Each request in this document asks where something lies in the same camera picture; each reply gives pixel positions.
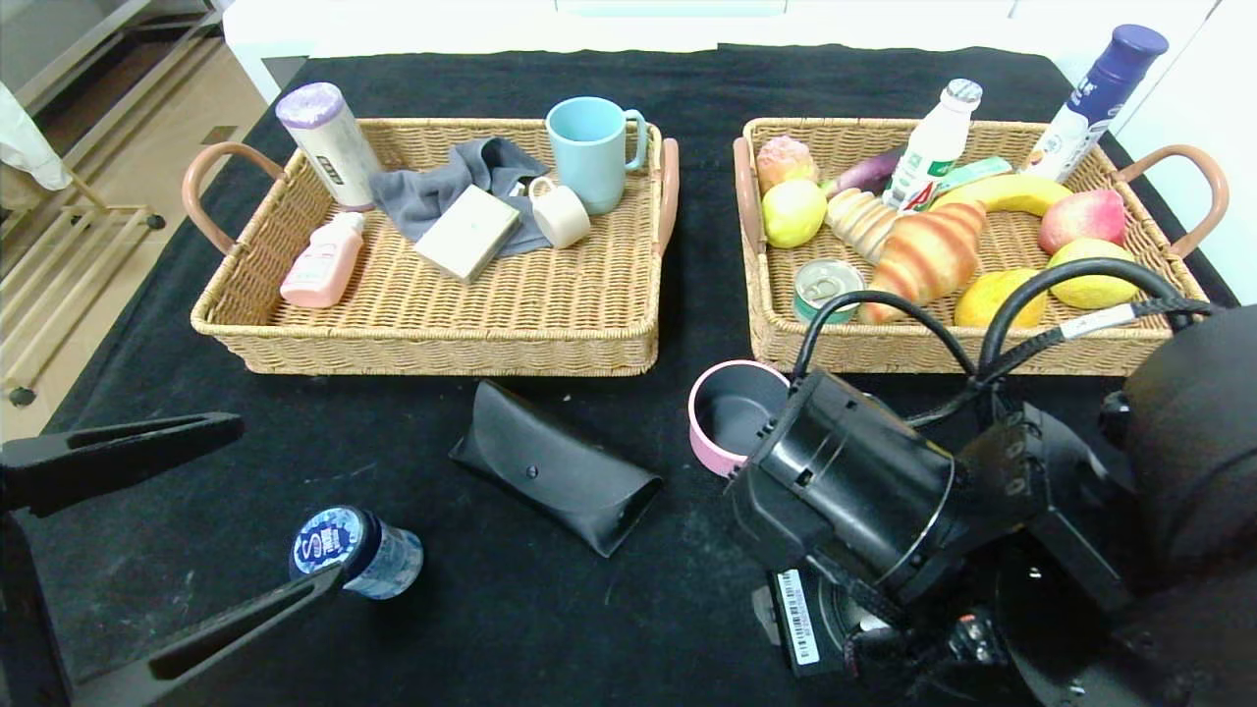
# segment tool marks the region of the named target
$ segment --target cloth towel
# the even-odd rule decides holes
[[[549,245],[537,228],[528,196],[510,196],[520,179],[537,177],[547,171],[546,165],[514,142],[505,137],[489,137],[450,147],[450,162],[435,170],[397,170],[371,175],[371,195],[376,206],[388,214],[402,235],[419,240],[463,191],[474,184],[519,211],[519,228],[498,250],[495,257],[500,258]]]
[[[30,172],[44,189],[70,185],[70,172],[9,87],[0,83],[0,162]]]

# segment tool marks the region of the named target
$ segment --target eggplant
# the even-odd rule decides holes
[[[838,179],[825,182],[822,189],[825,189],[826,200],[832,199],[843,189],[851,187],[881,194],[886,187],[886,181],[895,174],[895,166],[899,165],[899,159],[904,156],[905,148],[906,146],[900,146],[876,157],[869,157],[838,175]]]

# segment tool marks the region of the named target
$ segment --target white bottle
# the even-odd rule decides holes
[[[341,89],[308,83],[275,103],[275,116],[314,167],[323,186],[348,211],[370,211],[371,175],[382,170]]]
[[[309,247],[297,257],[279,286],[279,294],[298,307],[331,307],[339,302],[358,260],[366,221],[362,214],[337,214],[331,223],[314,229]]]
[[[884,204],[900,211],[921,211],[934,199],[934,190],[964,152],[969,140],[969,116],[982,102],[982,87],[952,79],[939,96],[939,104],[925,116],[908,138],[908,150],[895,165]]]

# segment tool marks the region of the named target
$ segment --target gray towel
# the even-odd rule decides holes
[[[435,170],[371,175],[371,195],[402,235],[419,240],[474,184],[519,211],[519,228],[507,238],[495,257],[514,255],[549,245],[533,220],[533,205],[528,196],[509,195],[520,179],[541,176],[547,171],[546,165],[514,142],[505,137],[488,137],[450,147],[450,164]]]

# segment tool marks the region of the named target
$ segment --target peach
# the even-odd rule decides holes
[[[1099,238],[1117,245],[1126,243],[1126,206],[1111,189],[1080,191],[1066,196],[1043,214],[1038,247],[1055,254],[1080,238]]]

